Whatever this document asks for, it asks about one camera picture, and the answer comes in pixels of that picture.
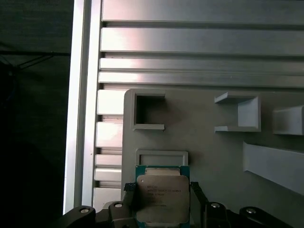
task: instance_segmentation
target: gray plastic tray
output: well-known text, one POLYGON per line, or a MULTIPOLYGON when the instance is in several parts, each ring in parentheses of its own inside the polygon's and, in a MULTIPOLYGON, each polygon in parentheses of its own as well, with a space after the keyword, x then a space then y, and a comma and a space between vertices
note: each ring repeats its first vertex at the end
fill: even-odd
POLYGON ((187 151, 190 180, 198 181, 209 200, 238 212, 256 206, 295 227, 304 224, 304 197, 250 172, 243 171, 243 142, 304 151, 302 136, 273 134, 272 112, 304 104, 304 93, 248 90, 261 102, 261 132, 214 132, 215 126, 236 125, 238 107, 215 104, 228 90, 167 89, 165 99, 147 99, 136 107, 141 124, 162 130, 134 129, 134 96, 153 90, 129 90, 124 99, 122 185, 135 181, 136 150, 187 151))

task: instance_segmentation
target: dark fabric background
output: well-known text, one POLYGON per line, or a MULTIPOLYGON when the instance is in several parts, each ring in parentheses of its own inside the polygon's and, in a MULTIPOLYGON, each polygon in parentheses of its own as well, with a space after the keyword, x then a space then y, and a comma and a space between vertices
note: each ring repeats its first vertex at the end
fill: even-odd
MULTIPOLYGON (((70 52, 73 4, 0 0, 0 50, 70 52)), ((5 58, 15 65, 34 57, 5 58)), ((13 223, 44 227, 62 215, 69 68, 70 57, 54 57, 17 73, 1 112, 2 197, 13 223)))

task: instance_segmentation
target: aluminum panel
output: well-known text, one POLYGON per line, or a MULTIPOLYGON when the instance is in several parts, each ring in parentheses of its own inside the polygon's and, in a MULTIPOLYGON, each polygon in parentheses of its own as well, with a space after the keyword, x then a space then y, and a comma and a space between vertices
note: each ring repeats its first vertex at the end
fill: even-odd
POLYGON ((303 43, 302 31, 103 28, 101 51, 300 56, 303 43))
POLYGON ((75 0, 73 18, 63 214, 81 205, 90 1, 75 0))
POLYGON ((100 83, 143 83, 201 86, 304 88, 303 76, 231 73, 133 73, 100 72, 100 83))
POLYGON ((86 85, 86 106, 85 106, 85 143, 84 143, 84 160, 83 173, 85 178, 82 182, 82 205, 93 205, 94 190, 94 159, 95 159, 95 131, 96 131, 96 102, 98 88, 98 61, 99 61, 99 44, 101 28, 101 1, 92 0, 91 20, 90 20, 90 40, 89 40, 89 57, 88 72, 86 85))
POLYGON ((96 167, 111 167, 121 168, 122 156, 121 155, 104 155, 98 154, 95 158, 96 167))
POLYGON ((104 0, 103 8, 103 21, 304 24, 300 1, 104 0))
POLYGON ((96 168, 95 181, 121 182, 122 170, 116 168, 96 168))
MULTIPOLYGON (((256 59, 148 59, 148 58, 101 58, 103 71, 148 72, 231 72, 243 74, 303 75, 303 61, 256 60, 256 59)), ((117 96, 114 91, 104 91, 117 96)))
POLYGON ((123 115, 124 94, 123 90, 98 90, 97 114, 123 115))
POLYGON ((98 122, 96 128, 96 147, 123 146, 123 124, 98 122))
POLYGON ((96 212, 101 211, 105 204, 111 201, 120 200, 120 189, 95 188, 94 189, 94 204, 96 212))

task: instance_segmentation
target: screw head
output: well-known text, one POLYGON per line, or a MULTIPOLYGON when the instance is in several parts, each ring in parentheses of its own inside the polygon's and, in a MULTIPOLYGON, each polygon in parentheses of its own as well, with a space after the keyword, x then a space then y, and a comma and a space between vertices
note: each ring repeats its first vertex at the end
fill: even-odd
POLYGON ((89 209, 82 209, 81 211, 80 211, 80 213, 88 213, 89 212, 89 209))
POLYGON ((213 208, 219 208, 220 205, 219 205, 218 203, 212 203, 212 204, 211 204, 211 207, 213 207, 213 208))
POLYGON ((254 210, 253 208, 248 208, 248 209, 246 209, 246 212, 249 214, 255 214, 256 210, 254 210))

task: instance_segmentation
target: silver metal frame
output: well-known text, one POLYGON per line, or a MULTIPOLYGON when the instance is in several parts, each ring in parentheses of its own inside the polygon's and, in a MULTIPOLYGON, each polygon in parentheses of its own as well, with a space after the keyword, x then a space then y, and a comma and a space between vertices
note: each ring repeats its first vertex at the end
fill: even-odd
POLYGON ((74 1, 63 213, 81 205, 90 0, 74 1))
POLYGON ((101 0, 92 0, 89 63, 85 109, 85 147, 82 185, 82 204, 93 205, 94 168, 95 168, 95 129, 98 87, 98 62, 100 56, 101 0))
POLYGON ((303 89, 303 6, 287 0, 75 0, 64 213, 118 200, 127 89, 303 89))

